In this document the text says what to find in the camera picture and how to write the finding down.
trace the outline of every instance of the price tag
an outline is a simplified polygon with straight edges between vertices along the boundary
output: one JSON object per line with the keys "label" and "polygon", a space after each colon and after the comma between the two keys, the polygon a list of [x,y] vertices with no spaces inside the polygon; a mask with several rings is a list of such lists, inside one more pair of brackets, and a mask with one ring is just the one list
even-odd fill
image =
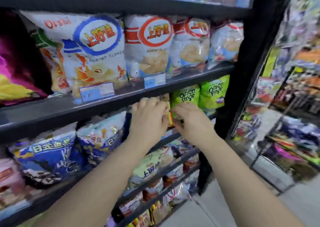
{"label": "price tag", "polygon": [[149,89],[166,83],[166,74],[154,75],[144,78],[144,88]]}
{"label": "price tag", "polygon": [[114,96],[115,90],[113,83],[104,83],[91,87],[79,88],[83,102],[99,100],[102,98]]}

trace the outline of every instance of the gray floor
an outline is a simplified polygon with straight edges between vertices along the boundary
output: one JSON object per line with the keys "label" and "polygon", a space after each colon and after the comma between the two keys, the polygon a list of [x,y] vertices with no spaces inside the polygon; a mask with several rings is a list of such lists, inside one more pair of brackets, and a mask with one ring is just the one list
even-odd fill
{"label": "gray floor", "polygon": [[[279,113],[272,110],[264,112],[263,124],[256,141],[264,137],[279,116]],[[252,145],[246,155],[243,156],[243,160],[246,164],[250,164],[255,155],[254,145]],[[256,170],[281,189],[292,182],[291,177],[264,158],[258,160]],[[217,181],[213,181],[201,197],[195,196],[194,199],[183,205],[162,224],[162,227],[236,227]],[[306,227],[320,226],[320,176],[310,182],[296,185],[281,195],[279,199]]]}

